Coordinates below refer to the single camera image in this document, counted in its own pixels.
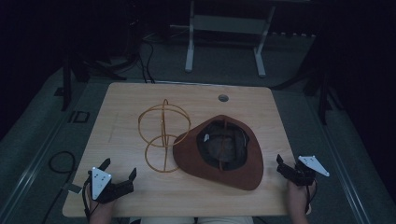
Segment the black floor socket frame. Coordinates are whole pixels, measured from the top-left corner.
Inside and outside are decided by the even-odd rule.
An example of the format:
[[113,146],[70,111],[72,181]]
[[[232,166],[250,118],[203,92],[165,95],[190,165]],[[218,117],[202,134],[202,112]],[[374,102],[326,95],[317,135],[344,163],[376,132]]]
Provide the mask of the black floor socket frame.
[[68,119],[68,123],[87,123],[91,116],[90,112],[73,111]]

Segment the person's left hand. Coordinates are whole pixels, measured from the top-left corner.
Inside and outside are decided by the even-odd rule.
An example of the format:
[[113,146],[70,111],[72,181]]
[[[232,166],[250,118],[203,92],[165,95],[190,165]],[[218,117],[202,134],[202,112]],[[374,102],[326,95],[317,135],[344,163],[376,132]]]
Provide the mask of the person's left hand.
[[87,189],[88,199],[90,203],[90,218],[91,217],[112,217],[116,202],[98,203],[92,199],[91,188]]

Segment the white metal desk frame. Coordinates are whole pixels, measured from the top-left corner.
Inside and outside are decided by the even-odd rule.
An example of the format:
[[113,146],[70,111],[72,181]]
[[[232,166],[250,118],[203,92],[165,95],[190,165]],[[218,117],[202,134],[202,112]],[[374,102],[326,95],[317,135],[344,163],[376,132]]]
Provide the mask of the white metal desk frame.
[[262,58],[262,50],[266,37],[276,11],[275,6],[271,6],[266,13],[265,19],[245,19],[236,17],[221,17],[195,13],[195,0],[190,2],[189,18],[189,45],[187,48],[185,71],[190,73],[194,60],[194,32],[212,31],[247,35],[260,35],[261,39],[257,46],[253,48],[254,59],[259,77],[265,77],[266,71]]

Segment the brown felt hat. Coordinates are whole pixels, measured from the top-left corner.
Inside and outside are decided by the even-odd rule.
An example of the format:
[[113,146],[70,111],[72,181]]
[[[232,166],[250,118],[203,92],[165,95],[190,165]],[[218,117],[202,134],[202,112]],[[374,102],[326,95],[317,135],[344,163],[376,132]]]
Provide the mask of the brown felt hat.
[[225,115],[180,135],[173,157],[187,174],[233,188],[254,190],[262,182],[262,150],[256,135],[245,123]]

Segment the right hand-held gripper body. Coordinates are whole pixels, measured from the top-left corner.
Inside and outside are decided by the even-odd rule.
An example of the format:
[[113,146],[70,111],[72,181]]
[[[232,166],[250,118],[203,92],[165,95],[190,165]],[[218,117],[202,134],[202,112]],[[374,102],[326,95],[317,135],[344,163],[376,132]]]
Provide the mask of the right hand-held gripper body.
[[290,167],[285,163],[283,169],[277,171],[297,186],[312,185],[316,180],[316,173],[327,177],[330,176],[330,173],[324,168],[315,155],[299,156],[294,167]]

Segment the grey tape strip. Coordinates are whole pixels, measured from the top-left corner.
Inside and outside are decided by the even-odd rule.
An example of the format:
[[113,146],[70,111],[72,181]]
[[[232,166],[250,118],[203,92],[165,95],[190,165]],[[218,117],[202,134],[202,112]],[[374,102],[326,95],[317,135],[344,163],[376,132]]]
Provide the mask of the grey tape strip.
[[74,185],[72,183],[65,183],[62,186],[62,189],[76,194],[80,194],[82,192],[82,187]]

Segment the gold wire hat stand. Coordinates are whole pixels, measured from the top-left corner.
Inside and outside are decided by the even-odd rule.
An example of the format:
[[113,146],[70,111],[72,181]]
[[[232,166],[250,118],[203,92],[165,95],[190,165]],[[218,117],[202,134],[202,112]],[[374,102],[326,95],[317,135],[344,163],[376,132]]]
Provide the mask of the gold wire hat stand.
[[191,130],[191,118],[187,111],[164,99],[138,116],[137,130],[146,144],[146,165],[161,174],[175,172],[178,166],[173,158],[174,146],[184,140]]

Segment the person's right hand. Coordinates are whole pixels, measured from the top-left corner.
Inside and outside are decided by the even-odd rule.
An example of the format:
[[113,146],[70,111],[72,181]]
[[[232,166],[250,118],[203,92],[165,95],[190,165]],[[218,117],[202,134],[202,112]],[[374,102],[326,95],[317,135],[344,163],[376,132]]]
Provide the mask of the person's right hand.
[[287,182],[287,207],[304,207],[306,208],[317,191],[317,183],[310,186],[297,186],[293,182]]

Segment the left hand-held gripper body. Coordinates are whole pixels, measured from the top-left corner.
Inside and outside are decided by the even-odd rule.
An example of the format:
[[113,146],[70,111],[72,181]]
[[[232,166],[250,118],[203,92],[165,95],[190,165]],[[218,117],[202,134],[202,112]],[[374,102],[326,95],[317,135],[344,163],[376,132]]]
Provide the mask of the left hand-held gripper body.
[[92,199],[98,203],[110,203],[134,191],[134,182],[127,179],[114,184],[112,175],[97,167],[93,167],[89,174],[88,184],[91,188]]

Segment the black metal stand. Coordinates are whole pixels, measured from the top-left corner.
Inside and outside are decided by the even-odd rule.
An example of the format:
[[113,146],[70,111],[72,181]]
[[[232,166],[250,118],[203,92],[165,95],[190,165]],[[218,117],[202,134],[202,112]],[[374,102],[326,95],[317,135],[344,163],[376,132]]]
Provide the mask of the black metal stand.
[[89,69],[91,68],[105,77],[115,80],[125,80],[125,77],[117,75],[116,71],[127,67],[131,63],[132,61],[127,59],[123,63],[112,64],[109,59],[95,60],[87,53],[78,51],[67,52],[63,56],[62,62],[63,85],[55,92],[56,96],[63,97],[62,111],[65,111],[69,107],[72,100],[72,75],[75,75],[78,82],[87,82],[90,79]]
[[299,66],[294,77],[271,87],[271,90],[280,91],[296,84],[304,79],[307,80],[303,93],[305,96],[314,96],[319,91],[318,117],[323,125],[327,124],[326,111],[331,109],[328,97],[332,96],[330,91],[332,65],[332,46],[323,35],[317,35],[309,51]]

